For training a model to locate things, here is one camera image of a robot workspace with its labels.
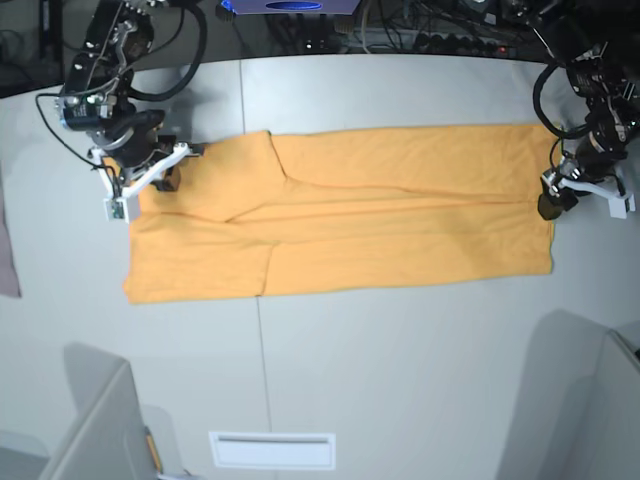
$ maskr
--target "fabric fold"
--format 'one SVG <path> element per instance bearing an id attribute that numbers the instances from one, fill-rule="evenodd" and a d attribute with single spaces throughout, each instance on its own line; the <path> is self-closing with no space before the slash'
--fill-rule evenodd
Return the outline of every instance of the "fabric fold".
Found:
<path id="1" fill-rule="evenodd" d="M 145 189 L 131 226 L 133 303 L 434 285 L 548 273 L 539 126 L 266 132 Z"/>

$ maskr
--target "gray cloth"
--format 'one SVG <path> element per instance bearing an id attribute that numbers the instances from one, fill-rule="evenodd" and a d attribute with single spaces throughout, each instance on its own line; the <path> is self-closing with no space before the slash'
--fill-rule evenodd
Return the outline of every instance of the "gray cloth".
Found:
<path id="1" fill-rule="evenodd" d="M 19 297 L 18 275 L 13 267 L 9 232 L 4 223 L 4 197 L 0 183 L 0 295 Z"/>

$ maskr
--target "orange cloth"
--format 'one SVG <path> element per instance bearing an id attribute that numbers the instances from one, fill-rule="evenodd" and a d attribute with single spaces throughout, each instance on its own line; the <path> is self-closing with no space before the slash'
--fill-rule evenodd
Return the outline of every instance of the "orange cloth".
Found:
<path id="1" fill-rule="evenodd" d="M 551 269 L 539 126 L 266 132 L 143 191 L 132 303 L 433 285 Z"/>

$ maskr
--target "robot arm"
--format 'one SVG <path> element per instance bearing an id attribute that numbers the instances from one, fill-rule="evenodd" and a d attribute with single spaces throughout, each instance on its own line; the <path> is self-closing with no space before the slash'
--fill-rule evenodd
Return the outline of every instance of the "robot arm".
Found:
<path id="1" fill-rule="evenodd" d="M 635 210 L 619 162 L 640 128 L 636 81 L 640 79 L 640 8 L 637 0 L 509 0 L 513 19 L 531 27 L 546 46 L 551 61 L 535 83 L 533 104 L 543 125 L 558 137 L 550 169 L 542 175 L 538 211 L 545 220 L 572 209 L 580 197 L 594 194 L 609 203 L 612 217 Z M 563 130 L 553 125 L 541 106 L 545 82 L 559 67 L 573 91 L 585 99 L 584 125 Z M 565 140 L 577 140 L 574 151 Z M 560 144 L 557 165 L 553 151 Z"/>
<path id="2" fill-rule="evenodd" d="M 87 30 L 83 51 L 73 59 L 58 102 L 62 124 L 85 132 L 95 144 L 91 161 L 98 167 L 110 157 L 119 172 L 109 175 L 100 168 L 107 187 L 107 217 L 127 222 L 139 215 L 137 195 L 147 185 L 175 191 L 179 184 L 177 164 L 202 149 L 175 137 L 158 135 L 163 110 L 137 111 L 130 98 L 165 101 L 180 92 L 193 78 L 207 43 L 204 14 L 194 0 L 149 1 L 148 7 L 179 7 L 194 15 L 200 30 L 198 47 L 189 71 L 173 88 L 155 94 L 135 90 L 133 65 L 152 53 L 154 30 L 143 8 L 122 0 L 100 0 Z"/>

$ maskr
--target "white vent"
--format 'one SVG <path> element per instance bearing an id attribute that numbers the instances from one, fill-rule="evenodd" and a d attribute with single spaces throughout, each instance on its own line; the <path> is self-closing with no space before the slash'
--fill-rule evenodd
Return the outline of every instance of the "white vent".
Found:
<path id="1" fill-rule="evenodd" d="M 331 433 L 210 432 L 219 468 L 335 470 L 336 436 Z"/>

